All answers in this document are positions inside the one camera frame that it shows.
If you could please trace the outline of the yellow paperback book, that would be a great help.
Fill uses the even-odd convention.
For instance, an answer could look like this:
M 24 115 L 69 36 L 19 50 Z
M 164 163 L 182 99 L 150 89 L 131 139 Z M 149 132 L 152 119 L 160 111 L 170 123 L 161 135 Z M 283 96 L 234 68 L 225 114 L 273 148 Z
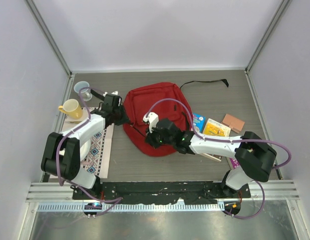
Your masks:
M 220 137 L 228 137 L 230 134 L 231 128 L 223 125 L 213 119 L 208 119 L 206 125 L 203 130 L 203 134 L 210 136 L 220 136 Z M 216 162 L 221 162 L 222 156 L 215 154 L 207 154 L 204 153 L 202 156 L 209 158 Z

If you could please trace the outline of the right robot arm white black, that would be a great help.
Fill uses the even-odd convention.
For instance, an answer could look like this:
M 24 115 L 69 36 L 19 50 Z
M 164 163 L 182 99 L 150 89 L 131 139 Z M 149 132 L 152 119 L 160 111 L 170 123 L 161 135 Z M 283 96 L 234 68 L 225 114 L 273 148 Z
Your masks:
M 181 154 L 218 155 L 238 161 L 239 166 L 229 170 L 220 184 L 225 197 L 233 197 L 251 181 L 269 180 L 277 153 L 253 132 L 233 137 L 211 136 L 182 131 L 167 118 L 144 117 L 143 121 L 148 125 L 145 141 L 155 149 L 169 145 Z

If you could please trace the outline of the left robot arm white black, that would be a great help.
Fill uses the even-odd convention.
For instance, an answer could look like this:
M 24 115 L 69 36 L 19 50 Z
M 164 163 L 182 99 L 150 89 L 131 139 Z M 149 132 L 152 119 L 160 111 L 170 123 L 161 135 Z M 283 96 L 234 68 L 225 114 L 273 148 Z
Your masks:
M 105 93 L 100 109 L 88 113 L 88 117 L 62 133 L 48 135 L 41 169 L 43 172 L 57 176 L 60 184 L 69 181 L 78 188 L 84 188 L 89 199 L 97 199 L 102 193 L 100 178 L 81 167 L 80 148 L 96 133 L 108 126 L 128 123 L 122 98 L 117 92 Z

